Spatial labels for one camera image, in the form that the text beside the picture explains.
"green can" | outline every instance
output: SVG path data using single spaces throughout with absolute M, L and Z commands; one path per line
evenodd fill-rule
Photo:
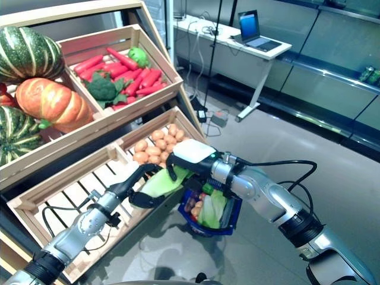
M 359 80 L 363 82 L 366 81 L 371 76 L 374 70 L 375 69 L 373 66 L 367 66 L 366 70 L 364 70 L 363 73 L 360 75 Z
M 367 83 L 371 85 L 376 85 L 376 82 L 380 79 L 380 70 L 374 70 L 373 73 L 368 77 Z

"black stand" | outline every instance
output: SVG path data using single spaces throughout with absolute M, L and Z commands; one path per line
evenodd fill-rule
M 216 21 L 216 31 L 215 31 L 215 36 L 214 36 L 214 43 L 211 45 L 213 47 L 213 52 L 211 53 L 210 69 L 208 70 L 207 87 L 206 87 L 206 92 L 205 92 L 205 96 L 204 96 L 204 103 L 203 103 L 204 108 L 206 108 L 207 94 L 208 94 L 208 89 L 210 88 L 211 72 L 213 70 L 214 53 L 215 53 L 215 47 L 216 47 L 216 38 L 219 34 L 218 27 L 219 27 L 219 21 L 220 21 L 220 11 L 221 11 L 222 2 L 223 2 L 223 0 L 220 0 L 220 2 L 219 2 L 219 11 L 218 11 L 218 19 Z

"potato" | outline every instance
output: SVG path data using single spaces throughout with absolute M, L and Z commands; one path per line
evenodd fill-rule
M 138 141 L 135 145 L 135 153 L 146 150 L 148 143 L 145 140 Z
M 202 208 L 203 207 L 203 201 L 198 201 L 195 203 L 195 208 Z
M 161 154 L 161 149 L 159 149 L 158 147 L 147 147 L 145 152 L 149 156 L 159 156 Z
M 156 141 L 156 147 L 160 148 L 161 150 L 165 150 L 166 149 L 166 141 L 164 140 L 157 140 Z
M 166 151 L 168 153 L 171 153 L 173 151 L 173 148 L 175 147 L 176 145 L 175 144 L 168 144 L 167 147 L 166 147 Z
M 185 137 L 185 132 L 181 129 L 179 129 L 177 131 L 177 134 L 176 134 L 176 140 L 179 142 L 179 141 L 182 141 L 183 138 Z
M 161 162 L 161 158 L 159 156 L 150 156 L 148 161 L 150 163 L 159 164 Z
M 165 136 L 165 133 L 161 129 L 157 129 L 152 132 L 152 139 L 154 141 L 160 140 Z
M 135 153 L 135 155 L 133 156 L 133 160 L 138 162 L 139 164 L 147 163 L 148 158 L 149 158 L 148 154 L 143 151 L 139 151 Z
M 168 132 L 169 135 L 172 135 L 173 137 L 175 137 L 176 134 L 177 134 L 177 132 L 178 132 L 177 126 L 176 125 L 171 125 L 170 128 L 169 128 L 169 132 Z
M 199 207 L 196 207 L 196 208 L 193 208 L 191 209 L 190 213 L 194 216 L 194 217 L 198 217 L 200 215 L 200 212 L 201 212 L 201 208 Z
M 177 143 L 176 138 L 173 137 L 172 135 L 165 135 L 164 140 L 166 141 L 167 144 L 176 144 Z
M 163 151 L 160 155 L 162 162 L 166 162 L 168 156 L 169 156 L 169 153 L 167 151 Z

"black cable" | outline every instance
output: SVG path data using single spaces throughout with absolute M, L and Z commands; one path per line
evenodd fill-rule
M 294 183 L 294 181 L 281 181 L 281 182 L 279 182 L 279 183 L 277 183 L 277 184 L 285 184 L 285 183 Z M 301 184 L 301 183 L 299 183 L 298 186 L 300 186 L 300 187 L 304 190 L 304 192 L 306 193 L 306 195 L 308 196 L 309 205 L 307 205 L 307 203 L 304 202 L 304 200 L 301 199 L 300 197 L 298 197 L 296 194 L 293 194 L 293 193 L 291 193 L 291 194 L 292 194 L 294 197 L 296 197 L 298 200 L 300 200 L 300 201 L 302 202 L 302 204 L 304 204 L 304 205 L 309 209 L 309 214 L 315 216 L 316 220 L 317 220 L 319 223 L 321 223 L 321 221 L 319 220 L 318 216 L 314 213 L 313 198 L 312 198 L 312 196 L 311 196 L 309 190 L 306 188 L 305 185 L 303 185 L 303 184 Z
M 45 223 L 45 226 L 47 227 L 47 230 L 49 231 L 50 235 L 53 238 L 55 237 L 54 232 L 53 232 L 52 228 L 50 227 L 48 220 L 46 219 L 45 211 L 47 209 L 50 209 L 50 210 L 53 210 L 53 209 L 56 209 L 56 210 L 67 210 L 67 211 L 72 211 L 72 210 L 77 211 L 78 210 L 78 208 L 64 208 L 64 207 L 56 207 L 56 206 L 46 206 L 42 210 L 42 220 Z
M 106 238 L 105 242 L 103 242 L 103 244 L 102 244 L 101 246 L 99 246 L 98 248 L 88 249 L 87 251 L 97 251 L 98 249 L 104 247 L 104 246 L 106 245 L 106 243 L 108 242 L 108 240 L 109 240 L 109 236 L 110 236 L 110 234 L 111 234 L 111 229 L 112 229 L 112 228 L 109 227 L 109 231 L 108 231 L 107 238 Z
M 314 171 L 316 171 L 317 164 L 314 161 L 310 160 L 281 160 L 281 161 L 274 161 L 274 162 L 263 162 L 263 163 L 251 163 L 247 160 L 241 159 L 238 157 L 236 159 L 237 162 L 244 163 L 249 166 L 273 166 L 273 165 L 282 165 L 282 164 L 308 164 L 311 165 L 312 168 L 306 172 L 304 175 L 302 175 L 299 179 L 297 179 L 288 189 L 289 192 L 293 190 L 293 188 L 300 184 L 303 180 L 305 180 L 307 177 L 309 177 Z

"orange pumpkin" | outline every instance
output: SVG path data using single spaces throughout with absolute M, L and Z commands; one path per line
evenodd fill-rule
M 64 133 L 93 120 L 91 108 L 78 93 L 45 78 L 25 80 L 16 89 L 16 99 L 26 114 L 47 120 Z

